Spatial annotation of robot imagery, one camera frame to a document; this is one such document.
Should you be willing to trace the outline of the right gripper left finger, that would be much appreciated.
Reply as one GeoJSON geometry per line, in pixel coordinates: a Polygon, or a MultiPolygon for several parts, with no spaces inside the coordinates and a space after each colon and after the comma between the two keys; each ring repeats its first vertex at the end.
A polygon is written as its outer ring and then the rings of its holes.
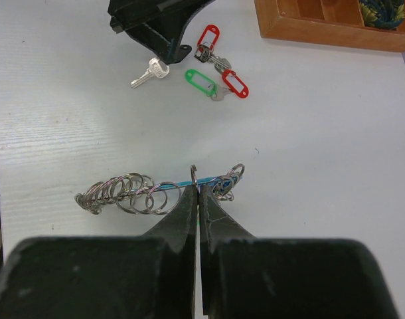
{"type": "Polygon", "coordinates": [[[198,191],[137,237],[35,237],[0,271],[0,318],[193,318],[198,191]]]}

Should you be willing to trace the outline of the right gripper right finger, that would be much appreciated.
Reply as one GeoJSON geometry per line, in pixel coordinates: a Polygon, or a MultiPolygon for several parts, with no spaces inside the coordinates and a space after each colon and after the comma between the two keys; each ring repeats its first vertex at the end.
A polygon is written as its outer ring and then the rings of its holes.
{"type": "Polygon", "coordinates": [[[382,271],[352,239],[257,238],[199,195],[202,309],[209,318],[397,318],[382,271]]]}

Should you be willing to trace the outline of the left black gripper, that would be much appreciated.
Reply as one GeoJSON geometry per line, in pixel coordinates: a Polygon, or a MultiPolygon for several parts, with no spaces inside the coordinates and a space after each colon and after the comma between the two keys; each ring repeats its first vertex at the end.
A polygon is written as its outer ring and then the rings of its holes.
{"type": "Polygon", "coordinates": [[[192,15],[210,3],[212,1],[110,1],[110,26],[117,33],[125,31],[165,64],[178,64],[192,51],[191,45],[182,43],[192,15]]]}

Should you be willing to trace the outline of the black tag key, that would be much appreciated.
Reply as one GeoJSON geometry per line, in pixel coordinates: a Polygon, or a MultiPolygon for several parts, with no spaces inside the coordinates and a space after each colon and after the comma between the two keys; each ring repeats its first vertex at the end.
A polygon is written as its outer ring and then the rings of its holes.
{"type": "Polygon", "coordinates": [[[150,78],[164,78],[170,72],[170,66],[165,64],[160,58],[155,57],[149,61],[147,70],[138,79],[131,82],[132,88],[137,88],[150,78]]]}

